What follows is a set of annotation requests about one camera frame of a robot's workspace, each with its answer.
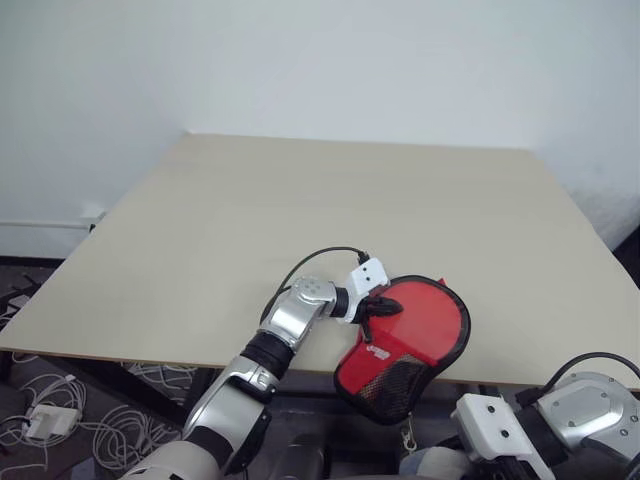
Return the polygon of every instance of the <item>baseboard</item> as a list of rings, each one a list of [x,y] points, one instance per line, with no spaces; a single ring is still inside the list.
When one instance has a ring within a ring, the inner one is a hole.
[[[11,257],[0,255],[0,266],[58,268],[64,258]]]

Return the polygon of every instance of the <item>white bracket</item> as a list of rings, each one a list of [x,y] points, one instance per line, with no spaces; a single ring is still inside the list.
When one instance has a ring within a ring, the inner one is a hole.
[[[336,320],[340,323],[351,323],[362,299],[376,288],[387,285],[389,285],[389,277],[384,271],[382,262],[377,258],[371,258],[364,262],[347,277],[345,288],[349,294],[349,307],[346,315]]]
[[[467,453],[472,462],[515,457],[527,462],[541,480],[556,478],[502,398],[466,393],[451,418],[471,447]]]

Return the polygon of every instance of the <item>red pouch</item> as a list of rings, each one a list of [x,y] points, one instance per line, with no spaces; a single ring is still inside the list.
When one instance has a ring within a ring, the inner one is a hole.
[[[360,413],[389,425],[404,420],[427,384],[464,351],[467,307],[444,282],[408,275],[379,293],[403,311],[369,318],[372,342],[361,335],[334,373],[338,393]]]

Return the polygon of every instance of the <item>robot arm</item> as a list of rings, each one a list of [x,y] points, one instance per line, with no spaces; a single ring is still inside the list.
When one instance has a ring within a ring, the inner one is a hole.
[[[330,316],[351,323],[360,302],[388,283],[376,258],[351,272],[345,288],[314,277],[295,281],[194,406],[183,440],[163,445],[123,480],[214,480],[246,468],[271,420],[265,406],[313,322]]]
[[[640,453],[640,402],[615,379],[574,373],[515,412],[501,398],[464,395],[452,418],[472,462],[505,478],[555,478],[567,453],[600,449],[628,464]]]

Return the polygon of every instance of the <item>white cable tangle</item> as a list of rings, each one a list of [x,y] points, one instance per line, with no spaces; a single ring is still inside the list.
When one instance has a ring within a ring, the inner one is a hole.
[[[36,358],[19,358],[17,363],[27,363]],[[162,365],[133,364],[128,367],[131,373],[140,376],[166,393],[176,403],[182,404],[184,397],[177,396],[178,391],[186,394],[193,379],[195,368],[168,367]],[[0,419],[0,445],[5,447],[25,445],[44,450],[43,463],[18,465],[0,470],[0,480],[5,472],[32,467],[48,468],[47,448],[64,442],[78,428],[94,431],[92,441],[93,455],[102,467],[124,471],[142,460],[160,445],[180,438],[181,432],[128,406],[119,406],[109,412],[99,422],[84,422],[87,392],[83,383],[73,375],[61,376],[53,373],[40,375],[22,385],[21,391],[28,394],[30,400],[25,416]],[[78,423],[65,435],[52,435],[46,440],[27,438],[23,423],[37,405],[56,405],[73,408],[80,412]]]

